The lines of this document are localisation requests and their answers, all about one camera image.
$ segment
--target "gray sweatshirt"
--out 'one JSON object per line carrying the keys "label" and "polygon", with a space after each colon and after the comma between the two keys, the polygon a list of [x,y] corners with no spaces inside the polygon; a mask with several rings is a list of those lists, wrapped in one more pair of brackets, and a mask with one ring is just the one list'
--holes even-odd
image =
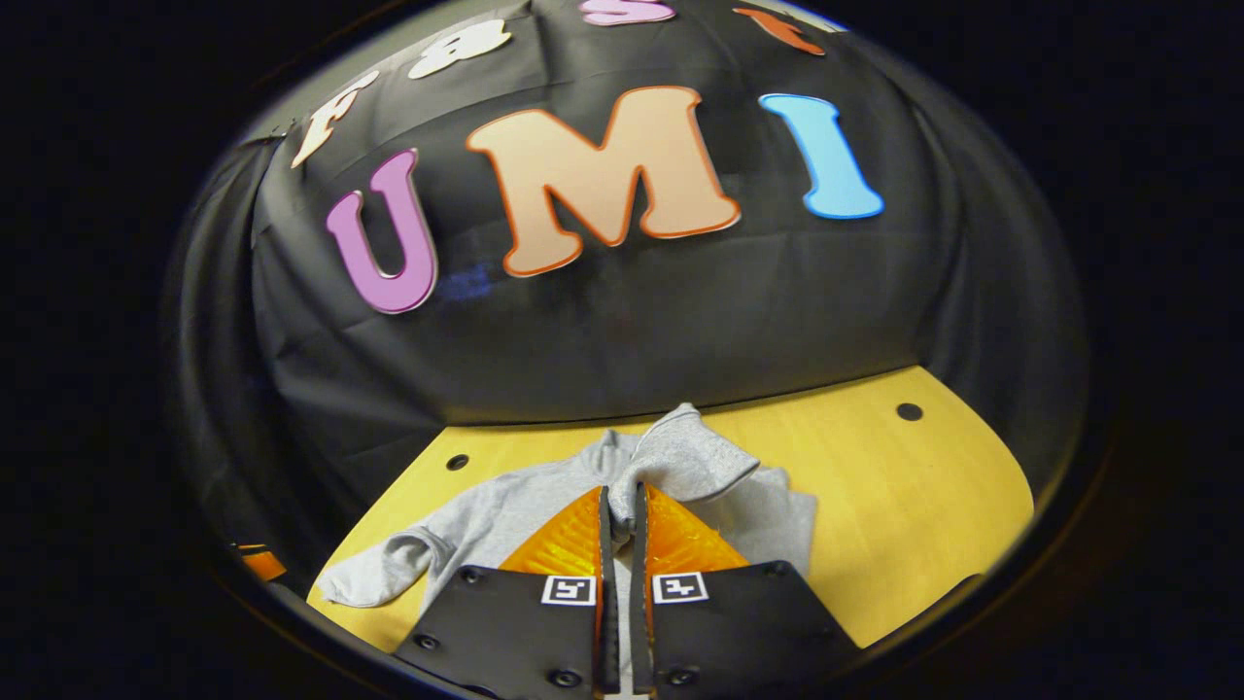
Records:
{"label": "gray sweatshirt", "polygon": [[[606,430],[580,454],[501,475],[469,489],[384,542],[325,569],[326,601],[355,608],[384,604],[427,573],[425,610],[459,567],[496,568],[544,523],[597,486],[610,487],[615,552],[634,528],[636,484],[687,505],[749,562],[789,561],[807,576],[816,497],[790,491],[782,470],[713,433],[683,404],[642,436]],[[616,561],[620,610],[631,588],[629,548]],[[620,615],[623,695],[629,695],[629,630]]]}

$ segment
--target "orange object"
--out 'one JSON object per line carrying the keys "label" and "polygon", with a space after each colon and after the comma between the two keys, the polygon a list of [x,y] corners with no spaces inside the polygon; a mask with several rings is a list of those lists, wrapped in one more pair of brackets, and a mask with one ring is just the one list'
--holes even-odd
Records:
{"label": "orange object", "polygon": [[643,485],[648,496],[648,547],[644,574],[717,572],[748,566],[718,532],[682,504]]}
{"label": "orange object", "polygon": [[250,571],[255,572],[255,576],[260,581],[269,582],[285,573],[285,566],[270,551],[264,550],[262,552],[248,555],[246,550],[250,550],[250,547],[239,547],[238,550],[241,552],[241,561],[250,567]]}
{"label": "orange object", "polygon": [[601,576],[601,487],[549,520],[500,566],[545,576]]}

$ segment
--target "sweatshirt sleeve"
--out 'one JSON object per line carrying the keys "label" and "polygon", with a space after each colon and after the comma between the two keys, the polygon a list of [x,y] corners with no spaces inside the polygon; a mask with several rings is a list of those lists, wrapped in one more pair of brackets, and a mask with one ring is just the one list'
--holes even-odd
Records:
{"label": "sweatshirt sleeve", "polygon": [[325,601],[351,608],[374,608],[397,598],[429,569],[443,571],[462,546],[473,505],[488,484],[445,504],[413,526],[325,569],[316,586]]}

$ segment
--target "pink letter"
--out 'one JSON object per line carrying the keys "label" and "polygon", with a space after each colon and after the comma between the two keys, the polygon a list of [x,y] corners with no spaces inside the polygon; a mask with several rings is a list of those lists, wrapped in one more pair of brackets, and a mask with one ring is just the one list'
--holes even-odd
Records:
{"label": "pink letter", "polygon": [[583,21],[597,26],[659,22],[674,16],[657,0],[587,0],[578,9],[587,12]]}
{"label": "pink letter", "polygon": [[437,283],[437,252],[411,179],[418,160],[419,154],[414,148],[402,150],[384,160],[372,174],[372,191],[384,196],[402,244],[406,265],[398,274],[387,274],[376,264],[363,223],[358,218],[363,206],[362,191],[351,191],[328,211],[328,230],[337,239],[350,279],[372,307],[386,313],[401,313],[417,307],[432,295],[432,287]]}

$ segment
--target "foam letter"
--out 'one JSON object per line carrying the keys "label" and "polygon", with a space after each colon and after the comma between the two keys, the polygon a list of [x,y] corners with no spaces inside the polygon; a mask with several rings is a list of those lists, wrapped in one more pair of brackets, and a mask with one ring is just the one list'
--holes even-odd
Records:
{"label": "foam letter", "polygon": [[583,21],[596,26],[659,22],[674,16],[657,0],[587,0],[578,9],[587,12]]}
{"label": "foam letter", "polygon": [[307,133],[302,137],[302,147],[299,148],[297,155],[294,155],[294,162],[290,163],[291,170],[301,165],[302,160],[306,160],[311,153],[315,153],[328,140],[328,137],[332,136],[332,127],[328,124],[345,117],[346,112],[355,106],[355,97],[358,94],[358,91],[374,82],[379,75],[379,71],[364,75],[355,85],[347,87],[341,94],[333,97],[327,104],[311,114],[311,122],[307,123]]}
{"label": "foam letter", "polygon": [[770,36],[784,41],[800,51],[807,51],[814,56],[824,56],[825,48],[815,44],[804,41],[799,35],[804,34],[804,30],[799,29],[792,24],[786,24],[778,17],[770,15],[769,12],[761,12],[760,10],[753,10],[750,7],[735,7],[735,12],[740,15],[746,15],[760,25],[761,29],[769,32]]}
{"label": "foam letter", "polygon": [[530,276],[578,256],[583,241],[562,230],[557,196],[607,245],[626,239],[636,180],[643,173],[648,210],[639,220],[654,237],[720,230],[739,220],[739,204],[722,191],[695,123],[698,92],[641,87],[618,97],[596,147],[544,109],[524,109],[486,123],[466,148],[493,160],[514,247],[505,270]]}
{"label": "foam letter", "polygon": [[328,230],[337,239],[350,279],[372,307],[386,313],[401,313],[417,307],[432,295],[432,287],[437,283],[437,252],[411,179],[418,160],[419,154],[414,148],[402,150],[372,174],[372,191],[384,196],[402,244],[406,265],[401,272],[387,274],[376,264],[363,223],[358,218],[363,206],[362,191],[351,191],[328,211]]}
{"label": "foam letter", "polygon": [[812,177],[812,189],[804,195],[809,211],[827,219],[860,219],[884,209],[881,195],[863,180],[838,128],[837,107],[802,94],[765,94],[760,106],[781,114],[799,143]]}
{"label": "foam letter", "polygon": [[505,20],[488,20],[438,39],[423,50],[422,58],[409,72],[411,80],[432,75],[465,58],[488,53],[510,40]]}

